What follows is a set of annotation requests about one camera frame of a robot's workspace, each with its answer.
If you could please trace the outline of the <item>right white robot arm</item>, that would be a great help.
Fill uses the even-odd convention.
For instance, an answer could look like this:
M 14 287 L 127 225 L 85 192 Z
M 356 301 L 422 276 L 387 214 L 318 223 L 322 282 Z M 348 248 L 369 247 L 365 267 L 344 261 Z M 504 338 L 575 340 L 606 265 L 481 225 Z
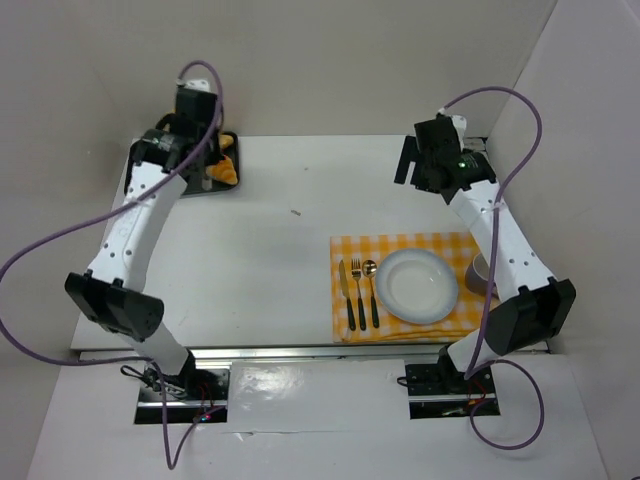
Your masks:
M 440 195 L 494 268 L 499 303 L 486 325 L 442 348 L 432 378 L 447 393 L 462 393 L 470 367 L 558 335 L 576 299 L 530 246 L 504 199 L 485 154 L 465 147 L 466 120 L 439 113 L 406 137 L 395 183 Z

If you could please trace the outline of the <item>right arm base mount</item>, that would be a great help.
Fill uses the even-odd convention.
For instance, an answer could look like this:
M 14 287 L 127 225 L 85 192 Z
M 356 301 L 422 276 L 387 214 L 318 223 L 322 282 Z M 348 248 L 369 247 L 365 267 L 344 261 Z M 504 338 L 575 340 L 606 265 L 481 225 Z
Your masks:
M 474 408 L 478 416 L 500 415 L 489 368 L 470 380 L 449 382 L 442 379 L 436 364 L 406 364 L 396 383 L 407 392 L 411 420 L 468 417 Z

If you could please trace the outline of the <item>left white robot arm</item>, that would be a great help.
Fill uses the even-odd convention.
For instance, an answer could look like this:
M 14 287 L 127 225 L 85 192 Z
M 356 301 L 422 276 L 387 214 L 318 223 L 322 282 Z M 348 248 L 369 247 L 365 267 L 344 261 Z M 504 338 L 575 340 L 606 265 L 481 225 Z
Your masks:
M 191 185 L 212 187 L 207 169 L 223 158 L 211 126 L 218 107 L 208 81 L 179 82 L 173 112 L 131 147 L 124 212 L 87 270 L 69 274 L 64 285 L 88 320 L 150 358 L 150 377 L 180 393 L 202 376 L 193 354 L 164 325 L 163 301 L 143 290 L 153 250 L 177 200 Z

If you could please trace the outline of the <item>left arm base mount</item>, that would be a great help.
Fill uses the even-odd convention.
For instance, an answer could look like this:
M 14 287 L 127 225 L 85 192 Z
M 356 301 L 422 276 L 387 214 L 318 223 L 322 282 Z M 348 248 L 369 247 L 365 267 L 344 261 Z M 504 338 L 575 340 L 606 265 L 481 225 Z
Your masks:
M 157 375 L 150 368 L 140 372 L 129 365 L 121 366 L 120 373 L 140 383 L 134 423 L 161 424 L 162 394 Z M 188 424 L 193 420 L 207 424 L 227 421 L 230 369 L 213 369 L 208 373 L 209 376 L 198 380 L 189 393 L 166 385 L 168 424 Z

